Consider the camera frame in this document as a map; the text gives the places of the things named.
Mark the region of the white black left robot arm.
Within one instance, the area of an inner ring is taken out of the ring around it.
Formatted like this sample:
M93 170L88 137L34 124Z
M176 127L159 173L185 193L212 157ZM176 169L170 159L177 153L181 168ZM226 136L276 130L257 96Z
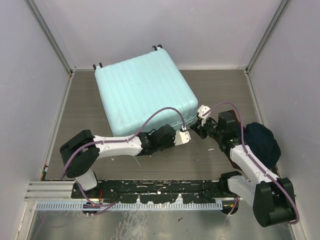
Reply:
M91 169L96 160L152 155L174 147L176 134L170 125L124 137L103 137L93 135L89 129L82 130L59 149L63 162L61 177L75 179L88 198L95 198L100 193L100 185Z

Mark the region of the mint green suitcase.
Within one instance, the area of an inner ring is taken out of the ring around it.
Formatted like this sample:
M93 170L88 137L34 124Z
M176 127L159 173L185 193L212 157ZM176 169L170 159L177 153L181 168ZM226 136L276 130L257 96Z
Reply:
M115 137L164 125L180 130L196 120L198 99L160 44L149 53L107 66L99 63L93 69Z

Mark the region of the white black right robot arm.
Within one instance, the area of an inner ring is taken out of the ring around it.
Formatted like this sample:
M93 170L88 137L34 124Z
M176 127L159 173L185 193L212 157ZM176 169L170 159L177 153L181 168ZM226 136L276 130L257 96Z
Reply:
M300 216L292 182L272 171L281 156L273 133L254 122L243 126L234 110L219 113L218 120L202 105L191 125L202 139L211 137L227 156L234 172L223 173L219 191L225 197L236 194L252 207L262 227L287 222L296 224Z

